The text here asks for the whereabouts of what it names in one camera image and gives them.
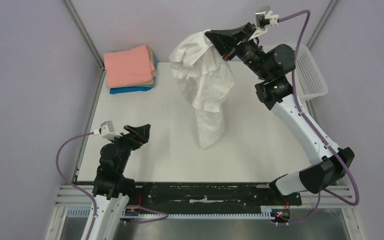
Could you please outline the white t shirt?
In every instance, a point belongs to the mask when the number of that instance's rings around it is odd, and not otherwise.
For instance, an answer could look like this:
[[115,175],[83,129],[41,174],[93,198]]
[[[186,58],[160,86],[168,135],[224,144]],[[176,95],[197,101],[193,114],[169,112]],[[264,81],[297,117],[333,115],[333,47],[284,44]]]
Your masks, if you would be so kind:
[[198,145],[207,149],[226,131],[222,104],[236,83],[229,64],[223,60],[206,34],[188,36],[169,55],[178,88],[195,112]]

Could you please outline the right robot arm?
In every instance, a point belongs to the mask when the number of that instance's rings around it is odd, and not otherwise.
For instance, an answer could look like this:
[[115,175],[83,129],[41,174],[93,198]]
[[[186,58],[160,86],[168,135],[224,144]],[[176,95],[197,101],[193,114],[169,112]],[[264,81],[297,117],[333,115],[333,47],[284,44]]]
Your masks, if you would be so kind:
[[224,61],[238,57],[262,81],[255,85],[259,101],[283,121],[308,157],[309,167],[278,177],[269,184],[269,199],[282,204],[290,194],[303,191],[318,194],[340,180],[355,154],[351,148],[341,148],[328,140],[302,107],[287,78],[296,68],[295,50],[280,44],[265,52],[253,40],[256,31],[254,24],[247,23],[230,30],[209,30],[204,35]]

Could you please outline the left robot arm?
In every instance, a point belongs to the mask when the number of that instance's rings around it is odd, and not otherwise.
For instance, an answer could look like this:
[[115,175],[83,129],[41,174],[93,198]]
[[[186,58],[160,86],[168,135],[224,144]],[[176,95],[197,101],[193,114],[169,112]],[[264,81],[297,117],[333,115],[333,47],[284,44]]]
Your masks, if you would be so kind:
[[126,133],[115,131],[112,121],[103,122],[92,131],[109,141],[100,149],[99,164],[93,180],[93,189],[86,195],[92,206],[82,234],[83,240],[110,240],[116,231],[116,221],[127,204],[137,198],[135,181],[124,176],[131,152],[148,143],[151,125],[125,125]]

